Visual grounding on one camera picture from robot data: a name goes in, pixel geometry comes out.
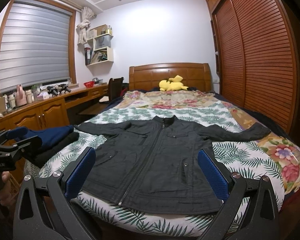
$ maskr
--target blue folded garment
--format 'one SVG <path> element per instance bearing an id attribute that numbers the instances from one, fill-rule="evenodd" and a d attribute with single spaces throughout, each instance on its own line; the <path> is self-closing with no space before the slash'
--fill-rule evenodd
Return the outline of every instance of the blue folded garment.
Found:
<path id="1" fill-rule="evenodd" d="M 74 131 L 73 125 L 47 128 L 45 130 L 40 130 L 40 131 L 34 131 L 28 129 L 28 132 L 25 135 L 20 136 L 15 140 L 20 141 L 35 135 L 39 136 L 42 140 L 42 145 L 38 150 L 36 150 L 36 154 L 40 154 L 42 152 L 45 152 L 53 148 L 55 145 L 57 145 L 60 141 L 66 138 L 73 131 Z"/>

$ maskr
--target red basket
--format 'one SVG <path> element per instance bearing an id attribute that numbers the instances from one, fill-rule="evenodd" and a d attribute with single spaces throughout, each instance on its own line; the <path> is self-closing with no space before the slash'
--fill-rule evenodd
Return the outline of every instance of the red basket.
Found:
<path id="1" fill-rule="evenodd" d="M 86 88 L 92 88 L 94 85 L 94 81 L 85 82 L 83 84 L 85 85 Z"/>

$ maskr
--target window blind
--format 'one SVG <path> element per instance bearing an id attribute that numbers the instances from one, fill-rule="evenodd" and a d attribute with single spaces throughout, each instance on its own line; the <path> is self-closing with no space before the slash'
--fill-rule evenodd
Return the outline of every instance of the window blind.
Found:
<path id="1" fill-rule="evenodd" d="M 69 79 L 71 12 L 35 0 L 15 0 L 0 48 L 0 93 Z"/>

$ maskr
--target wooden window frame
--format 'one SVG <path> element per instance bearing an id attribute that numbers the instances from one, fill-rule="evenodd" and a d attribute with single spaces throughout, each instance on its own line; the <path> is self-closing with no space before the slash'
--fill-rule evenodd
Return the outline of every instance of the wooden window frame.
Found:
<path id="1" fill-rule="evenodd" d="M 75 63 L 74 63 L 74 28 L 75 28 L 75 17 L 76 17 L 76 10 L 63 5 L 61 3 L 58 3 L 56 1 L 53 0 L 36 0 L 36 1 L 40 1 L 40 2 L 44 2 L 56 7 L 59 7 L 63 10 L 66 10 L 68 12 L 71 12 L 72 15 L 70 16 L 70 23 L 69 23 L 69 39 L 68 39 L 68 62 L 69 62 L 69 74 L 70 74 L 70 78 L 72 80 L 72 83 L 75 84 L 77 83 L 77 78 L 75 75 Z M 14 0 L 11 0 L 7 10 L 3 16 L 3 20 L 0 26 L 0 48 L 1 48 L 1 42 L 2 42 L 2 36 L 3 36 L 3 31 L 4 28 L 6 26 L 6 22 L 8 19 L 8 15 L 10 13 L 11 7 L 13 5 Z"/>

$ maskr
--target wooden headboard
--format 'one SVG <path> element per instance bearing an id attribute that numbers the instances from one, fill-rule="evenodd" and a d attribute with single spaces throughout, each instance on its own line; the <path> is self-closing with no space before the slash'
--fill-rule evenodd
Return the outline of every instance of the wooden headboard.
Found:
<path id="1" fill-rule="evenodd" d="M 208 63 L 162 63 L 130 67 L 129 89 L 151 90 L 159 82 L 176 75 L 183 77 L 187 87 L 196 87 L 202 92 L 211 90 L 211 73 Z"/>

